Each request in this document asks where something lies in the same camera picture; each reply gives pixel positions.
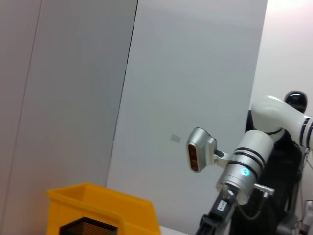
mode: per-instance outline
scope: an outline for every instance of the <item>yellow bin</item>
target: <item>yellow bin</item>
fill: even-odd
[[[150,201],[85,183],[49,190],[47,235],[81,218],[117,227],[117,235],[161,235]]]

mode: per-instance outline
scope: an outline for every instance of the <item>black cable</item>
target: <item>black cable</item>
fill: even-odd
[[[244,210],[242,209],[241,205],[238,204],[237,202],[237,207],[238,207],[238,210],[240,211],[241,215],[247,219],[247,220],[255,220],[256,218],[259,217],[259,215],[261,214],[261,211],[262,211],[262,208],[263,208],[263,205],[266,201],[266,198],[265,197],[262,197],[262,201],[260,203],[260,206],[259,206],[259,209],[258,209],[258,212],[256,212],[256,214],[254,216],[249,216],[247,215]]]

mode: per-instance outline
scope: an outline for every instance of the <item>sticker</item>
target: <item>sticker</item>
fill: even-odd
[[[241,169],[241,174],[244,176],[249,176],[250,175],[250,171],[247,168],[242,168]]]
[[[219,205],[217,206],[217,209],[218,209],[219,211],[222,211],[222,212],[223,212],[224,209],[225,209],[225,207],[226,207],[226,205],[227,205],[227,202],[221,200],[220,203],[219,203]]]

